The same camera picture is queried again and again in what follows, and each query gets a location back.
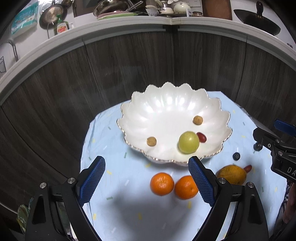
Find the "metal pot with dishes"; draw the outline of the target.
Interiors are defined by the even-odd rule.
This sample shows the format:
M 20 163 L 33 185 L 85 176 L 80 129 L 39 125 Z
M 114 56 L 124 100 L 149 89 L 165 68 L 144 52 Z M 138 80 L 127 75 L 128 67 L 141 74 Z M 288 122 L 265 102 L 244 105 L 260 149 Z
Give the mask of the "metal pot with dishes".
M 132 1 L 126 0 L 103 0 L 98 1 L 93 9 L 93 15 L 99 19 L 100 16 L 117 13 L 128 13 L 138 8 L 143 1 L 137 1 L 135 4 Z

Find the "light blue patterned tablecloth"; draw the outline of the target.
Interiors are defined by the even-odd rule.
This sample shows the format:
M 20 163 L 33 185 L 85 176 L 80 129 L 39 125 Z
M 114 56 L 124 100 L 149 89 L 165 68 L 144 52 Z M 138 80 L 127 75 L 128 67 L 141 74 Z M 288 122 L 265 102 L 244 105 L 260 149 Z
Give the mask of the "light blue patterned tablecloth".
M 227 96 L 218 91 L 221 107 L 231 114 L 229 126 L 233 132 L 222 151 L 211 159 L 204 159 L 205 167 L 213 172 L 235 163 L 252 166 L 247 181 L 254 183 L 267 220 L 273 227 L 285 197 L 287 181 L 271 171 L 272 158 L 268 149 L 253 149 L 255 124 L 250 117 Z M 102 240 L 192 240 L 210 211 L 201 195 L 181 200 L 174 193 L 157 196 L 150 189 L 153 175 L 165 172 L 175 181 L 189 174 L 187 167 L 176 164 L 156 164 L 142 153 L 134 151 L 123 139 L 117 126 L 121 117 L 120 105 L 100 111 L 90 123 L 83 145 L 81 168 L 102 156 L 106 170 L 97 189 L 84 210 Z M 238 161 L 234 153 L 240 154 Z

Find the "dark red jujube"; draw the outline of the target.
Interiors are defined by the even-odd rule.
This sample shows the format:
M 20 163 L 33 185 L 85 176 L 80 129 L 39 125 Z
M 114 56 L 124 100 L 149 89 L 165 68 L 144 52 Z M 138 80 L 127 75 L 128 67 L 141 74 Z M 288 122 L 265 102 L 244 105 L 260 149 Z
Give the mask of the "dark red jujube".
M 199 138 L 199 141 L 200 141 L 201 143 L 205 143 L 205 142 L 207 141 L 207 138 L 206 138 L 206 136 L 205 136 L 203 133 L 201 133 L 201 132 L 197 132 L 196 134 L 197 134 L 197 136 L 198 136 L 198 138 Z

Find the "white scalloped ceramic bowl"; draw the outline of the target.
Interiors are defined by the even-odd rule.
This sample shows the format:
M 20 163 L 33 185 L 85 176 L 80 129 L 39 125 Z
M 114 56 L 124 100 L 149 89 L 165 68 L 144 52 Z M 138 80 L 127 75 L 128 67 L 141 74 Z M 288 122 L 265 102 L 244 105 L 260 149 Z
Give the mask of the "white scalloped ceramic bowl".
M 133 92 L 130 101 L 122 103 L 120 109 L 117 125 L 126 144 L 158 164 L 187 166 L 191 155 L 178 149 L 179 137 L 186 131 L 201 132 L 207 138 L 193 153 L 199 159 L 220 153 L 232 135 L 228 125 L 231 114 L 221 108 L 220 98 L 210 97 L 203 88 L 193 90 L 187 83 L 148 85 L 144 92 Z M 193 123 L 196 115 L 203 118 L 199 126 Z M 148 137 L 155 137 L 157 144 L 148 146 Z

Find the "white teapot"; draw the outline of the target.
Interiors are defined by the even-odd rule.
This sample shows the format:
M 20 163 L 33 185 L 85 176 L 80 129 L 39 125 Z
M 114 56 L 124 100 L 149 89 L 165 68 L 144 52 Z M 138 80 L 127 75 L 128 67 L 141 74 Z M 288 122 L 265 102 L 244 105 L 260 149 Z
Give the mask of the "white teapot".
M 174 13 L 177 13 L 177 14 L 186 14 L 187 11 L 190 11 L 190 10 L 191 10 L 191 7 L 189 6 L 189 4 L 183 1 L 175 2 L 173 7 Z

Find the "orange mandarin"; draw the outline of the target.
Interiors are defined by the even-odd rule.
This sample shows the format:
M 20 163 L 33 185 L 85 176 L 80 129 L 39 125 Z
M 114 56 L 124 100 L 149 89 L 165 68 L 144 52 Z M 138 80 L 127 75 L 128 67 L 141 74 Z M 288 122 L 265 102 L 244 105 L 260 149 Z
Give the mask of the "orange mandarin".
M 151 191 L 158 196 L 164 196 L 172 192 L 174 189 L 173 178 L 164 172 L 155 174 L 150 181 Z
M 199 190 L 193 177 L 188 175 L 179 179 L 175 184 L 174 191 L 178 198 L 187 200 L 195 197 Z

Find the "black wok with lid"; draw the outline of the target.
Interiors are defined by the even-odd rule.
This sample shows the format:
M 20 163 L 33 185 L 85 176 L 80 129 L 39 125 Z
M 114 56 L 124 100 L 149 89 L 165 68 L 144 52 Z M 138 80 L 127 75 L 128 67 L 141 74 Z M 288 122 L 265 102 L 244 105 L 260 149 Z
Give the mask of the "black wok with lid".
M 234 13 L 244 24 L 263 30 L 273 36 L 278 35 L 281 28 L 276 23 L 262 15 L 264 11 L 262 2 L 256 2 L 256 10 L 257 12 L 254 13 L 243 9 L 234 9 Z

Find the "brown longan in bowl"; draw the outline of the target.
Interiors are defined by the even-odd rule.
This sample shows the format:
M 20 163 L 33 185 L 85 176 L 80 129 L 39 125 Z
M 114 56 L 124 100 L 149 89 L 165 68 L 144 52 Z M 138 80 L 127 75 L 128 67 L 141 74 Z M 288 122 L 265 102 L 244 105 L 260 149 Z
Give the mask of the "brown longan in bowl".
M 203 123 L 203 118 L 201 116 L 199 116 L 199 115 L 196 115 L 193 118 L 193 123 L 195 125 L 198 125 L 199 126 L 199 125 L 201 125 Z

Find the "large dark grape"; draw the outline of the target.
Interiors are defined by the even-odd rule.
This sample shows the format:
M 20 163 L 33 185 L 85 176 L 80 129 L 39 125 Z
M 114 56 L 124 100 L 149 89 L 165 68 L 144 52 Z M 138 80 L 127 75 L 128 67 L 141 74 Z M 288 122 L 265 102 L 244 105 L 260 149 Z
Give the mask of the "large dark grape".
M 261 143 L 259 143 L 259 142 L 256 142 L 256 143 L 253 145 L 253 149 L 254 149 L 254 151 L 259 152 L 259 151 L 262 150 L 262 148 L 263 148 L 263 145 L 262 145 Z

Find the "yellow mango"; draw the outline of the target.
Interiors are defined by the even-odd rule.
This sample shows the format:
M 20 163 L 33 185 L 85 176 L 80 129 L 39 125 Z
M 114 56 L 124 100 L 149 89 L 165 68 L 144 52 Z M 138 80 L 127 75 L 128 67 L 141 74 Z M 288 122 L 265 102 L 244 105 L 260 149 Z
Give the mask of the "yellow mango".
M 247 172 L 236 165 L 227 165 L 216 173 L 217 178 L 225 178 L 234 185 L 243 185 L 247 178 Z

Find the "green dish soap bottle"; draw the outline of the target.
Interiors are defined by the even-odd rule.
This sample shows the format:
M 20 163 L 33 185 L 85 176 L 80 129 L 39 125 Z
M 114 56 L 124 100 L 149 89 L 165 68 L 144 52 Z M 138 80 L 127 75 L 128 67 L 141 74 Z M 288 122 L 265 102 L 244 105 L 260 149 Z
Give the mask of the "green dish soap bottle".
M 61 18 L 61 15 L 57 15 L 57 25 L 54 29 L 55 35 L 58 35 L 60 33 L 66 32 L 69 30 L 69 23 L 67 21 L 63 21 Z

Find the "metal strainer pan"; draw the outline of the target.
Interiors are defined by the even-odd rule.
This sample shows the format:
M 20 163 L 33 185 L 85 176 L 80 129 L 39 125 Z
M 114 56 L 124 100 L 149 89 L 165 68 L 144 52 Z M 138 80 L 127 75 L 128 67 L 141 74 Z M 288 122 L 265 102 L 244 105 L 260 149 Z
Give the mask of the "metal strainer pan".
M 49 29 L 56 27 L 58 23 L 58 15 L 65 17 L 67 15 L 61 4 L 53 4 L 48 7 L 40 16 L 39 25 L 48 33 Z

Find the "teal package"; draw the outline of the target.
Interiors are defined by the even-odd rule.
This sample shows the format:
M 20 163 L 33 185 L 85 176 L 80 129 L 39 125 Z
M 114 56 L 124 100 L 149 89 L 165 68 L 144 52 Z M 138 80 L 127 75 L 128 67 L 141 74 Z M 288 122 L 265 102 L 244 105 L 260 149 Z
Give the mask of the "teal package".
M 18 37 L 37 25 L 38 6 L 39 1 L 33 1 L 16 15 L 11 25 L 13 37 Z

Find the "small dark blueberry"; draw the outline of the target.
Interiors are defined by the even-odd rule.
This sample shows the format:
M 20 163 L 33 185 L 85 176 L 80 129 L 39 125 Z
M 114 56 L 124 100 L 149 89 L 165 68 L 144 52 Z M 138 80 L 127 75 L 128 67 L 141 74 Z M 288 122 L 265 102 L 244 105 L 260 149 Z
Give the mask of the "small dark blueberry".
M 233 155 L 232 155 L 232 157 L 233 157 L 233 160 L 234 161 L 238 161 L 239 159 L 240 159 L 240 153 L 239 152 L 235 152 Z

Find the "small brown longan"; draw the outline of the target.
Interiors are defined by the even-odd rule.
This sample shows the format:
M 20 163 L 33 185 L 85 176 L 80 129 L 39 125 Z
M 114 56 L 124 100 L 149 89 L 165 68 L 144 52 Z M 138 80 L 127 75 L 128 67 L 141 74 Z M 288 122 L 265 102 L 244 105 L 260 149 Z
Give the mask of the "small brown longan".
M 157 140 L 155 137 L 148 137 L 147 138 L 147 145 L 153 147 L 157 144 Z

